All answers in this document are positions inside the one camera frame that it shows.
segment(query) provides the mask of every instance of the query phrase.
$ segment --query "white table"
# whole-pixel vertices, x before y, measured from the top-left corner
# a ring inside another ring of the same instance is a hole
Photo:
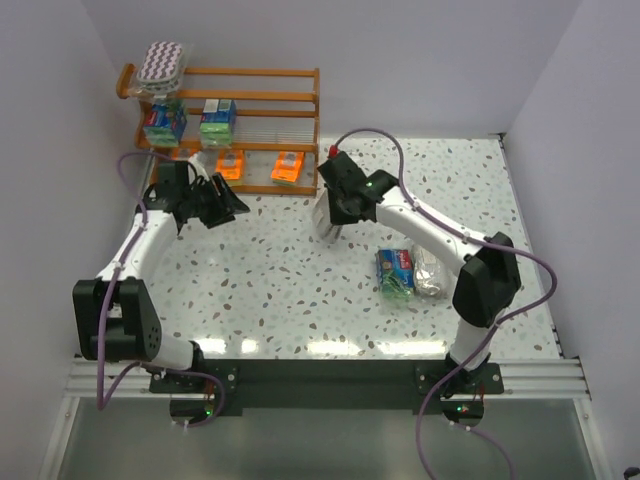
[[[321,142],[326,152],[331,139]],[[402,139],[407,186],[454,220],[527,247],[498,140]],[[395,147],[354,139],[342,149],[366,171],[397,175]],[[377,292],[374,254],[410,242],[371,222],[328,246],[311,224],[314,199],[244,196],[251,213],[207,230],[187,225],[150,292],[165,332],[196,340],[209,358],[443,358],[458,315],[450,298],[393,309]],[[541,295],[528,260],[513,307]],[[546,306],[508,323],[494,360],[557,359]]]

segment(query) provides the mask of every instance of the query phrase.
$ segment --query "wall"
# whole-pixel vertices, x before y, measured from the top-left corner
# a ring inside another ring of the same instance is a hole
[[[83,0],[113,64],[196,46],[194,64],[321,71],[322,130],[504,132],[579,0]]]
[[[612,463],[640,464],[640,56],[635,0],[584,0],[506,141],[535,250],[558,270]]]
[[[3,3],[0,478],[36,478],[77,351],[71,290],[130,221],[115,161],[137,117],[115,81],[79,1]]]

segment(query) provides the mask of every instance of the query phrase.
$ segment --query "purple cable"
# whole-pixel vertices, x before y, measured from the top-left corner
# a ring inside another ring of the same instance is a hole
[[[124,160],[136,155],[151,155],[163,161],[169,161],[169,162],[174,161],[171,157],[167,155],[163,155],[157,152],[147,152],[147,151],[136,151],[136,152],[125,153],[118,159],[118,164],[117,164],[118,175],[120,176],[120,180],[122,180],[122,183],[124,184],[124,186],[127,188],[131,196],[136,199],[136,202],[140,207],[140,211],[142,213],[142,225],[138,227],[138,229],[135,231],[135,233],[133,234],[129,242],[127,242],[124,249],[122,250],[122,254],[117,260],[119,265],[116,266],[113,270],[113,276],[111,277],[111,280],[109,281],[109,285],[107,286],[107,292],[105,293],[104,301],[102,302],[102,308],[100,309],[100,319],[98,323],[98,392],[97,392],[98,410],[104,410],[106,408],[107,404],[109,403],[109,400],[111,400],[113,392],[116,391],[116,388],[118,388],[118,385],[120,384],[122,379],[127,375],[127,373],[129,373],[132,368],[138,367],[141,365],[140,362],[133,362],[127,365],[120,372],[120,374],[118,374],[118,376],[115,378],[107,394],[104,395],[104,365],[105,365],[105,338],[104,337],[107,330],[107,314],[109,312],[109,304],[111,303],[111,298],[113,297],[113,291],[115,290],[116,283],[118,282],[118,277],[120,276],[120,272],[122,270],[121,265],[124,264],[124,262],[127,260],[127,257],[129,256],[134,245],[142,235],[142,232],[144,232],[144,228],[149,221],[149,214],[147,212],[147,208],[144,205],[144,202],[142,201],[142,198],[136,192],[135,187],[129,184],[129,182],[127,181],[127,178],[124,175],[124,172],[122,171],[122,164]],[[197,171],[195,171],[195,168],[193,167],[193,165],[191,163],[189,163],[189,165],[197,175]],[[224,406],[224,399],[225,399],[224,385],[220,380],[218,380],[213,375],[207,375],[205,373],[183,372],[180,370],[169,370],[169,369],[167,369],[167,371],[170,373],[177,373],[180,375],[205,378],[215,383],[218,386],[218,389],[220,390],[220,402],[218,403],[218,407],[216,408],[215,412],[212,415],[209,415],[206,419],[204,419],[201,422],[198,422],[195,424],[189,424],[188,425],[189,427],[195,427],[195,426],[204,425],[205,423],[209,423],[211,420],[213,420],[215,417],[217,417],[220,414]]]
[[[487,346],[489,344],[489,342],[491,341],[491,339],[493,338],[495,333],[498,331],[498,328],[500,327],[500,325],[502,325],[507,320],[511,320],[515,316],[520,315],[521,313],[524,313],[526,311],[529,311],[532,308],[535,308],[535,307],[543,304],[547,300],[549,300],[549,298],[551,298],[553,296],[553,294],[555,293],[556,289],[558,288],[558,277],[557,277],[555,271],[553,270],[553,268],[551,267],[551,265],[549,265],[543,259],[533,255],[532,253],[529,253],[529,252],[527,252],[525,250],[520,250],[520,249],[517,249],[517,248],[507,247],[507,246],[504,246],[504,245],[496,245],[496,244],[493,244],[493,243],[485,242],[484,240],[478,240],[478,239],[473,238],[473,237],[468,237],[464,233],[457,231],[455,228],[452,228],[449,225],[447,225],[446,223],[444,223],[444,222],[440,221],[439,219],[435,218],[429,212],[427,212],[422,207],[420,207],[420,205],[416,205],[415,200],[409,194],[409,191],[407,190],[407,187],[406,187],[405,182],[404,182],[404,152],[402,151],[402,146],[400,145],[400,142],[398,142],[398,140],[393,135],[391,135],[390,133],[388,133],[388,132],[386,132],[384,130],[381,130],[379,128],[358,128],[358,129],[355,129],[355,130],[351,130],[351,131],[345,133],[344,135],[342,135],[335,142],[334,145],[336,147],[338,147],[340,145],[340,143],[345,138],[350,137],[351,135],[353,135],[355,133],[361,133],[361,132],[370,132],[370,133],[376,133],[376,134],[382,135],[383,137],[386,137],[387,139],[389,139],[391,141],[391,143],[393,143],[393,145],[397,148],[397,150],[398,150],[398,159],[399,159],[399,163],[400,163],[399,171],[398,171],[398,185],[400,187],[400,190],[402,191],[402,195],[407,200],[407,202],[409,202],[409,204],[413,208],[415,208],[416,211],[418,211],[423,217],[425,217],[427,220],[429,220],[434,225],[436,225],[436,226],[442,228],[443,230],[449,232],[450,234],[452,234],[452,235],[454,235],[454,236],[456,236],[458,238],[464,239],[465,241],[468,241],[469,243],[472,243],[474,245],[478,245],[478,246],[481,246],[481,247],[492,248],[494,250],[500,250],[500,251],[503,251],[503,252],[513,253],[515,255],[520,255],[522,257],[526,257],[526,258],[528,258],[530,260],[533,260],[538,265],[543,267],[549,273],[549,276],[551,277],[551,287],[549,288],[549,291],[547,293],[545,293],[538,300],[536,300],[534,302],[531,302],[531,303],[529,303],[529,304],[527,304],[527,305],[525,305],[523,307],[520,307],[520,308],[514,310],[513,312],[510,312],[507,315],[505,315],[505,316],[499,318],[498,320],[496,320],[494,325],[489,329],[489,331],[487,332],[487,335],[480,342],[480,344],[478,345],[476,350],[473,353],[471,353],[471,355],[469,355],[469,357],[466,358],[462,363],[460,363],[456,368],[451,370],[451,372],[449,372],[447,375],[442,377],[433,387],[431,387],[431,390],[429,390],[429,392],[427,393],[427,396],[424,398],[424,400],[422,402],[422,405],[420,406],[420,410],[418,412],[418,417],[417,417],[417,420],[416,420],[416,447],[418,448],[418,455],[420,456],[420,461],[422,462],[422,466],[426,470],[427,474],[433,480],[436,480],[435,472],[431,468],[431,465],[430,465],[429,461],[427,460],[426,455],[424,454],[424,451],[423,451],[423,448],[422,448],[422,437],[420,435],[420,427],[422,426],[422,418],[424,416],[424,412],[425,412],[425,410],[427,408],[427,405],[428,405],[429,401],[431,400],[433,395],[443,385],[445,385],[449,380],[451,380],[455,375],[457,375],[458,372],[460,372],[466,365],[468,365],[469,362],[471,362],[471,360],[473,360],[476,357],[476,355],[478,355],[485,348],[485,346]],[[480,430],[477,430],[475,428],[472,428],[471,432],[473,432],[476,435],[484,438],[488,442],[490,442],[493,445],[495,445],[498,448],[498,450],[500,450],[500,452],[504,456],[504,458],[507,461],[507,464],[509,466],[509,476],[510,476],[511,480],[516,480],[516,478],[517,478],[516,468],[515,468],[515,465],[513,464],[513,461],[511,460],[510,456],[506,452],[506,450],[501,445],[499,445],[497,441],[495,441],[493,438],[491,438],[486,433],[483,433]]]

